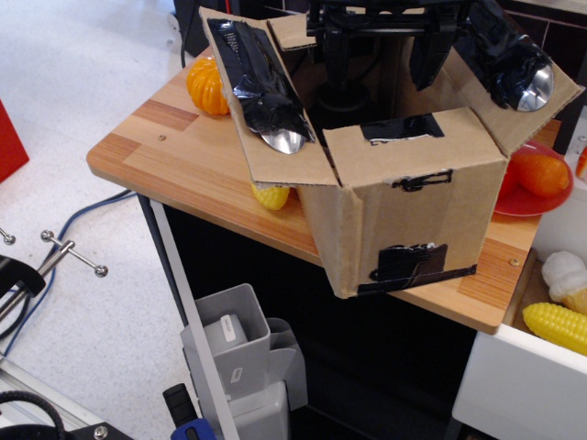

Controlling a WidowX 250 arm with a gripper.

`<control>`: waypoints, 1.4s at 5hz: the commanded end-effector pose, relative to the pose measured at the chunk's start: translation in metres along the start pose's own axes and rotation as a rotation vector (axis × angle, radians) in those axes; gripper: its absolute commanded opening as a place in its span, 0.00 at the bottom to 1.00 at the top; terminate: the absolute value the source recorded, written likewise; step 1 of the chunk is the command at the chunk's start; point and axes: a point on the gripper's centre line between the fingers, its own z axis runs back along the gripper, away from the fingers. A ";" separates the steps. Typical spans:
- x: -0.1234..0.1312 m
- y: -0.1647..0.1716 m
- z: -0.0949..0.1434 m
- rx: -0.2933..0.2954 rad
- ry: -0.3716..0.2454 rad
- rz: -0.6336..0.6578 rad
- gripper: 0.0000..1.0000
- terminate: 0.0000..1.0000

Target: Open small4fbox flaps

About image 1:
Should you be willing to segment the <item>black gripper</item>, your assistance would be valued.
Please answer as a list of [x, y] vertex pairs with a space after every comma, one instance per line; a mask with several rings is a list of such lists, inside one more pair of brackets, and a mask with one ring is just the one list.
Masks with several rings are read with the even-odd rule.
[[335, 90], [347, 89], [349, 34], [415, 36], [409, 69], [422, 91], [436, 79], [468, 14], [467, 1], [311, 1], [306, 35], [316, 37], [315, 60], [325, 64]]

